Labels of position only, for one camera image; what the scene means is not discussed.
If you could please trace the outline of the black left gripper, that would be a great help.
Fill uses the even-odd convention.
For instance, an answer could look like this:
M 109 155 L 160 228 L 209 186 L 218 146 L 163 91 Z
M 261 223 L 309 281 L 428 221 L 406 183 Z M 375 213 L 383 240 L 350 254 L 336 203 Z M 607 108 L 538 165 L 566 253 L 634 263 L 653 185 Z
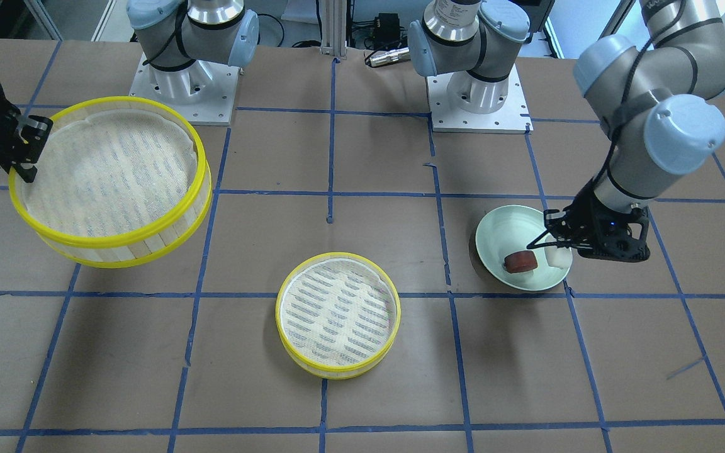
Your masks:
M 528 243 L 526 249 L 595 249 L 598 239 L 594 185 L 586 183 L 564 209 L 544 210 L 546 230 Z

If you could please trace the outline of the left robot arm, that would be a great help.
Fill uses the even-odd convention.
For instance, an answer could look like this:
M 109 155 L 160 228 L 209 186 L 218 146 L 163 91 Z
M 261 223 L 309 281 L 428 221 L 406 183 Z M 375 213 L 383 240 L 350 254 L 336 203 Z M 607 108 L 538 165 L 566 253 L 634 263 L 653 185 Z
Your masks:
M 601 169 L 563 210 L 544 212 L 553 245 L 584 258 L 648 260 L 648 203 L 696 171 L 725 140 L 709 103 L 725 95 L 725 26 L 714 1 L 642 1 L 650 35 L 642 48 L 607 35 L 587 48 L 573 77 L 610 140 Z M 506 86 L 529 18 L 509 1 L 434 1 L 410 24 L 417 74 L 455 74 L 474 88 Z

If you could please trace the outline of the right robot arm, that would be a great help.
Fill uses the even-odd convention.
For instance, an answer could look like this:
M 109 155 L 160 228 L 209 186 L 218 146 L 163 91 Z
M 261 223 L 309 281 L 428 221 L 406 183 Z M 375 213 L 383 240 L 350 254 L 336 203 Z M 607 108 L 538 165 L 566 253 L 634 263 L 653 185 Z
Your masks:
M 158 101 L 198 125 L 228 125 L 239 69 L 259 40 L 258 15 L 242 1 L 130 1 L 126 12 L 144 60 L 132 96 Z M 0 166 L 35 180 L 52 120 L 24 115 L 0 83 Z

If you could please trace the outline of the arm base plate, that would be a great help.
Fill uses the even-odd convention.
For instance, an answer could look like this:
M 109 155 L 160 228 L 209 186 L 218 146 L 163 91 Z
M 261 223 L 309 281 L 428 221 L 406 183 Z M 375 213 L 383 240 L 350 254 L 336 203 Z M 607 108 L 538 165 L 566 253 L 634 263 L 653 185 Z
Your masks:
M 165 72 L 144 65 L 141 55 L 128 94 L 158 101 L 193 125 L 230 126 L 243 68 L 195 61 L 189 68 Z
M 426 83 L 435 132 L 524 134 L 534 129 L 516 65 L 498 82 L 461 71 L 432 75 Z

